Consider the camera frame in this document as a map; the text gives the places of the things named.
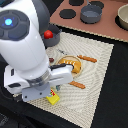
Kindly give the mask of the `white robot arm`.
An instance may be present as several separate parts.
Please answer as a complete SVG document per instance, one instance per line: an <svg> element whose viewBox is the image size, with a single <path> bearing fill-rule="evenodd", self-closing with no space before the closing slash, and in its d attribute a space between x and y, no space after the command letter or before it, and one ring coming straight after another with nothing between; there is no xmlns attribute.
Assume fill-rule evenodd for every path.
<svg viewBox="0 0 128 128"><path fill-rule="evenodd" d="M41 0L14 0L0 7L0 55L8 63L4 87L24 102L50 95L51 86L73 80L71 64L49 65L40 36L48 29L49 11Z"/></svg>

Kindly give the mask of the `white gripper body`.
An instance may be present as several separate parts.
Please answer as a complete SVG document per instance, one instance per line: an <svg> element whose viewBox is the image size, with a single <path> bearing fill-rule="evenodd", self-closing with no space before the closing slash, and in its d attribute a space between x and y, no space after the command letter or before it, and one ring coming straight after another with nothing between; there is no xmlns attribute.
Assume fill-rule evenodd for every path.
<svg viewBox="0 0 128 128"><path fill-rule="evenodd" d="M4 87L11 94L17 94L16 100L27 102L49 96L51 86L70 83L73 80L72 70L71 64L53 65L49 66L41 77L25 80L11 66L7 66L4 72Z"/></svg>

